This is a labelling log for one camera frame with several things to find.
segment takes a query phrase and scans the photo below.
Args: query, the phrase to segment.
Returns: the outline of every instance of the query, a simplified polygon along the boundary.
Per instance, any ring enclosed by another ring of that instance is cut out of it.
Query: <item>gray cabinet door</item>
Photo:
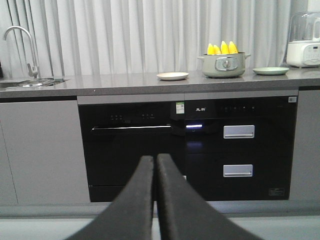
[[[299,91],[290,200],[320,200],[320,90]]]
[[[17,195],[2,131],[0,112],[0,205],[12,205],[17,203]]]
[[[19,204],[90,201],[77,101],[0,103]]]

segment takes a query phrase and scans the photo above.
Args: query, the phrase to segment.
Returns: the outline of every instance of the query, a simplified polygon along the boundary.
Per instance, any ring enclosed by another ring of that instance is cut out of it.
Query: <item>gray pot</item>
[[[202,72],[211,78],[228,78],[242,75],[246,70],[246,59],[251,54],[213,54],[198,56],[203,61]]]

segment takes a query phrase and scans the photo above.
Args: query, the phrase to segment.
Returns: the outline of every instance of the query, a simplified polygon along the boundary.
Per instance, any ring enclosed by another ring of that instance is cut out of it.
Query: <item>dishwasher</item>
[[[169,153],[185,172],[183,103],[178,101],[79,105],[91,202],[111,202],[142,155]]]
[[[297,96],[185,101],[187,181],[207,201],[287,200]]]

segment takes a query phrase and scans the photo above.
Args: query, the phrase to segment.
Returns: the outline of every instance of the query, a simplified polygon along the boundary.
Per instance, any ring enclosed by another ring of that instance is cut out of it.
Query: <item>label sticker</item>
[[[175,113],[185,114],[185,103],[183,101],[175,103]]]
[[[284,188],[269,188],[269,196],[284,196]]]
[[[288,103],[296,103],[297,102],[297,97],[296,96],[290,96],[288,98]]]

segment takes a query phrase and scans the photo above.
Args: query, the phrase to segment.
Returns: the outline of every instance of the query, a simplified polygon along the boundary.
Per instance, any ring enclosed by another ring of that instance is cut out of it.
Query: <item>faucet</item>
[[[40,77],[40,70],[39,70],[39,66],[38,66],[38,62],[37,62],[37,58],[36,58],[36,51],[35,51],[35,46],[34,46],[34,41],[32,39],[31,34],[28,32],[28,30],[26,30],[25,28],[23,28],[22,26],[10,26],[8,27],[8,29],[4,32],[3,34],[3,40],[7,39],[7,35],[11,30],[14,29],[20,29],[22,32],[25,32],[29,38],[30,41],[30,47],[31,47],[31,53],[32,53],[32,62],[33,62],[33,67],[30,66],[30,63],[27,63],[27,67],[28,67],[28,73],[30,77],[34,77],[35,79],[37,78],[37,76]]]

